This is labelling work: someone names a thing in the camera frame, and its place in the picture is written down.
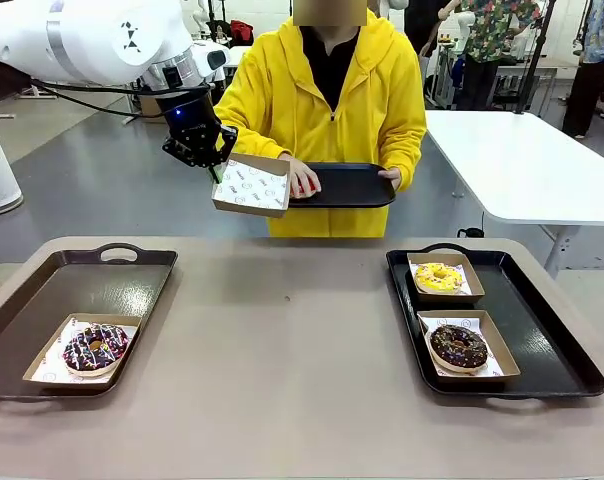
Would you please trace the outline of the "person right hand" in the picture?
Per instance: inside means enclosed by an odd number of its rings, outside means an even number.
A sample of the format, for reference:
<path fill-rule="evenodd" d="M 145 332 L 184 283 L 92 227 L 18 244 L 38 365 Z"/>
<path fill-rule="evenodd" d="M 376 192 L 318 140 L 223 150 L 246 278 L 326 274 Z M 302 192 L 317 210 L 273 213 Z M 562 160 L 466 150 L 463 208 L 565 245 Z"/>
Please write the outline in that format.
<path fill-rule="evenodd" d="M 310 198 L 321 191 L 321 183 L 316 173 L 304 162 L 283 153 L 280 160 L 286 161 L 290 167 L 290 190 L 294 199 Z"/>

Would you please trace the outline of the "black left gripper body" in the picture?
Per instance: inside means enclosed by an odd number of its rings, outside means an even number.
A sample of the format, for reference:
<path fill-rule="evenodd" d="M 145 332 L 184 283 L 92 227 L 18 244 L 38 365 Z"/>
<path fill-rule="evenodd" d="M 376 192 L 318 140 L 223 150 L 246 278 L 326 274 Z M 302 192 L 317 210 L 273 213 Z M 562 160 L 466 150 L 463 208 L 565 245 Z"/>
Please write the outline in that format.
<path fill-rule="evenodd" d="M 156 96 L 155 100 L 172 136 L 180 136 L 194 130 L 211 132 L 217 125 L 208 88 Z"/>

